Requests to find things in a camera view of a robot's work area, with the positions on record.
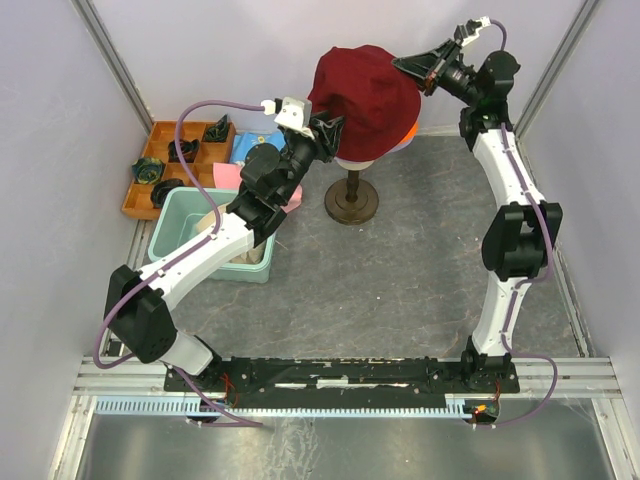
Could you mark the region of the blue printed cloth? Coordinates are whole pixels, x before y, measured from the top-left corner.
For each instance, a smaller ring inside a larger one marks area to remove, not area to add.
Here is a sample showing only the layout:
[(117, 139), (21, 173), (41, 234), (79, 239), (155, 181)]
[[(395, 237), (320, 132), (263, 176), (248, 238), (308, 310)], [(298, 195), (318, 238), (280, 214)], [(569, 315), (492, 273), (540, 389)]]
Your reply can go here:
[(262, 144), (270, 144), (280, 150), (285, 145), (284, 135), (280, 131), (272, 133), (244, 132), (236, 134), (229, 162), (232, 164), (244, 164), (248, 152), (255, 146)]

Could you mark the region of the cream mannequin head stand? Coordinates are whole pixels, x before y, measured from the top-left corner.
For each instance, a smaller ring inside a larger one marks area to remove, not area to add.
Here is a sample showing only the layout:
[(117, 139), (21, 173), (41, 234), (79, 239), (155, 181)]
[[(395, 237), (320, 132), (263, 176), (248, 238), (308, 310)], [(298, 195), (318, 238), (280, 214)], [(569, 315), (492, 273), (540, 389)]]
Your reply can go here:
[(324, 206), (327, 214), (343, 225), (361, 225), (377, 212), (379, 196), (375, 187), (361, 178), (361, 173), (375, 161), (353, 162), (336, 159), (347, 176), (334, 182), (326, 191)]

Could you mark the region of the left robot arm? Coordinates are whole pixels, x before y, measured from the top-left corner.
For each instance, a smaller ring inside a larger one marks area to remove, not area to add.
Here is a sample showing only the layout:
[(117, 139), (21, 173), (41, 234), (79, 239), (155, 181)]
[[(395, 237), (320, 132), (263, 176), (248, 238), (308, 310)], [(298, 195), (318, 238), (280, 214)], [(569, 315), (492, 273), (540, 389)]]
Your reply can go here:
[(198, 389), (221, 378), (216, 353), (179, 331), (172, 310), (221, 266), (262, 244), (285, 220), (285, 206), (311, 164), (337, 154), (343, 117), (314, 114), (299, 129), (282, 126), (285, 145), (260, 144), (247, 154), (238, 195), (213, 225), (169, 255), (139, 270), (126, 265), (110, 276), (104, 330), (113, 332), (144, 364), (162, 361), (186, 372)]

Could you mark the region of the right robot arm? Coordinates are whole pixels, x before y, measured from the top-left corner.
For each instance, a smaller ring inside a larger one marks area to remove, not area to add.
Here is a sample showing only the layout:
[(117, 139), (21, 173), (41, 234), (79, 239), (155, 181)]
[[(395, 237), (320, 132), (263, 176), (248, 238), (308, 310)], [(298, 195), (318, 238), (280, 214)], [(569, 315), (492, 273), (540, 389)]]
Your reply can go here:
[(516, 145), (508, 95), (520, 65), (504, 49), (490, 53), (480, 68), (463, 62), (462, 43), (393, 59), (426, 96), (442, 89), (461, 100), (459, 131), (480, 163), (496, 202), (496, 214), (482, 240), (488, 287), (475, 330), (451, 373), (472, 391), (514, 380), (512, 334), (530, 286), (552, 272), (553, 250), (563, 219), (559, 203), (534, 185)]

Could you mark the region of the orange bucket hat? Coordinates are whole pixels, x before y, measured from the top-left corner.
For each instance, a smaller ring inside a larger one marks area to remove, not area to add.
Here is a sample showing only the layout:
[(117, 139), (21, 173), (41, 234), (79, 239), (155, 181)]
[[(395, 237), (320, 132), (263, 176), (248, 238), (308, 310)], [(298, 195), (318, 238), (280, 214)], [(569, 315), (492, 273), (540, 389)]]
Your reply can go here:
[(410, 143), (414, 137), (416, 136), (419, 128), (419, 123), (415, 122), (413, 126), (409, 129), (407, 134), (403, 137), (403, 139), (399, 142), (399, 145), (404, 145)]

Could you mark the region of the dark red hat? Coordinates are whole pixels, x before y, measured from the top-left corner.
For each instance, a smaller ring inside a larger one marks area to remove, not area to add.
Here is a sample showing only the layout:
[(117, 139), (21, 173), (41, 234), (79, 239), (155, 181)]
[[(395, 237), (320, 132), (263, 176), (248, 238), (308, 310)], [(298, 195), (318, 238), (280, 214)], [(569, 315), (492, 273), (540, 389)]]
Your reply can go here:
[(418, 122), (420, 92), (393, 58), (379, 46), (362, 45), (333, 47), (318, 60), (308, 99), (314, 112), (346, 119), (337, 158), (377, 160)]

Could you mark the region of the pink bucket hat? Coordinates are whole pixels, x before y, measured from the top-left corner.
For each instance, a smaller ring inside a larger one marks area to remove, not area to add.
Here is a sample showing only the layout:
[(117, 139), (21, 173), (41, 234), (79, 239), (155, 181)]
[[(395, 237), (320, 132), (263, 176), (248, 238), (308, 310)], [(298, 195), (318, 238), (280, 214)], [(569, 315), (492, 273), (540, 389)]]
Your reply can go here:
[[(241, 169), (242, 167), (237, 164), (214, 163), (212, 174), (215, 187), (217, 189), (230, 190), (237, 193), (241, 184)], [(290, 213), (300, 207), (302, 203), (302, 195), (302, 187), (298, 186), (283, 210), (286, 213)]]

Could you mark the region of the purple bucket hat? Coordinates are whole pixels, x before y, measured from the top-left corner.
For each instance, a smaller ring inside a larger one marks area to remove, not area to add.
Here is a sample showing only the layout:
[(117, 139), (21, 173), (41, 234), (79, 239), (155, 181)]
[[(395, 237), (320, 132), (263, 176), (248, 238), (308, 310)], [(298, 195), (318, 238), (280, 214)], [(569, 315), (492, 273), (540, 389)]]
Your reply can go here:
[(403, 150), (404, 148), (408, 147), (411, 143), (412, 143), (412, 140), (407, 140), (407, 141), (401, 142), (398, 145), (396, 145), (395, 147), (393, 147), (388, 153), (395, 153), (395, 152), (398, 152), (400, 150)]

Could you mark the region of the wooden compartment tray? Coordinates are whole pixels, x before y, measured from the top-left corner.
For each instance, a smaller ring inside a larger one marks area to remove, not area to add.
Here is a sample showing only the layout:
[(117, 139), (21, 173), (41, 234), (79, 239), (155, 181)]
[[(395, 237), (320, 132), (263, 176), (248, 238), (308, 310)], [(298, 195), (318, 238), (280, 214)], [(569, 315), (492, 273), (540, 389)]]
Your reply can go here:
[[(215, 188), (213, 166), (227, 163), (230, 159), (233, 141), (236, 134), (235, 125), (230, 123), (227, 139), (224, 142), (206, 142), (205, 132), (215, 121), (186, 121), (181, 129), (182, 140), (198, 140), (201, 142), (194, 161), (189, 163), (189, 170), (205, 188)], [(151, 133), (142, 151), (141, 157), (157, 158), (165, 165), (161, 180), (180, 179), (185, 186), (193, 187), (183, 167), (178, 162), (169, 161), (169, 143), (174, 140), (175, 121), (159, 121), (152, 126)], [(156, 220), (160, 216), (160, 208), (156, 208), (151, 200), (152, 184), (140, 184), (132, 179), (123, 201), (122, 212), (137, 220)]]

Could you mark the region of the teal plastic basket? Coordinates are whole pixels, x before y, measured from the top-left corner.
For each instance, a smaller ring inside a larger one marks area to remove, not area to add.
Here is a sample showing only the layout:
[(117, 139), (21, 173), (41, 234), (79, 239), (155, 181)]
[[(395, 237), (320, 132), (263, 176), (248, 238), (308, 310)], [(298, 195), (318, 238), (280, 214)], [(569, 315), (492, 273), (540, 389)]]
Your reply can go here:
[[(197, 235), (196, 223), (210, 212), (210, 204), (191, 187), (172, 190), (164, 203), (159, 220), (147, 249), (150, 262), (160, 260)], [(209, 278), (211, 280), (263, 284), (269, 280), (275, 236), (265, 241), (263, 260), (256, 265), (224, 264)]]

